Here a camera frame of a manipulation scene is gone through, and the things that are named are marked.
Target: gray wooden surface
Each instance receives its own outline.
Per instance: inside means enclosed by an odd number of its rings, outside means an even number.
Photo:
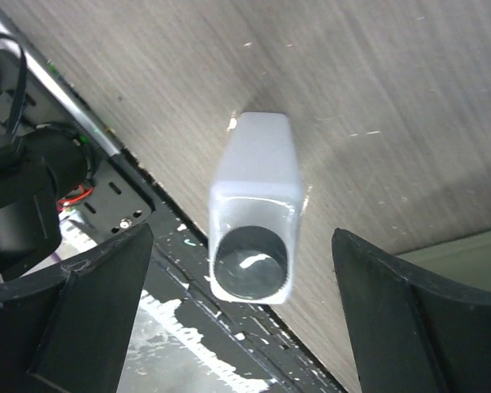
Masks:
[[[284,111],[313,186],[277,312],[358,391],[335,227],[398,253],[491,228],[491,0],[0,0],[180,206],[233,111]]]

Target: screw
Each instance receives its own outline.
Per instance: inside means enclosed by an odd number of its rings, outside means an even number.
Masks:
[[[120,221],[120,227],[122,229],[127,229],[131,225],[133,225],[133,221],[131,221],[130,219],[122,219],[122,221]]]

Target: red wire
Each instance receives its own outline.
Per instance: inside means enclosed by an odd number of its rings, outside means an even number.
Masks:
[[[76,202],[80,202],[81,200],[89,197],[89,195],[91,195],[92,193],[92,190],[93,190],[93,187],[89,188],[88,190],[86,190],[86,188],[80,184],[79,185],[79,190],[82,192],[80,195],[78,196],[75,196],[73,198],[62,198],[58,201],[58,205],[57,205],[57,209],[59,211],[62,211],[64,210],[66,207],[68,206],[72,206],[73,204],[75,204]]]

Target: white plastic container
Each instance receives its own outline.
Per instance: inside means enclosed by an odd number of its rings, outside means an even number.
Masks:
[[[289,296],[304,204],[289,120],[243,113],[209,195],[209,277],[219,299],[281,304]]]

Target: black cable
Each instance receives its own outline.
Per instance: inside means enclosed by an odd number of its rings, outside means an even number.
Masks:
[[[27,59],[25,57],[24,48],[11,35],[0,33],[0,39],[6,39],[16,43],[20,49],[20,68],[18,70],[15,95],[13,96],[13,102],[9,111],[9,120],[7,121],[6,130],[6,133],[14,137],[18,131],[18,126],[22,119],[22,112],[24,111],[25,90],[27,89]]]

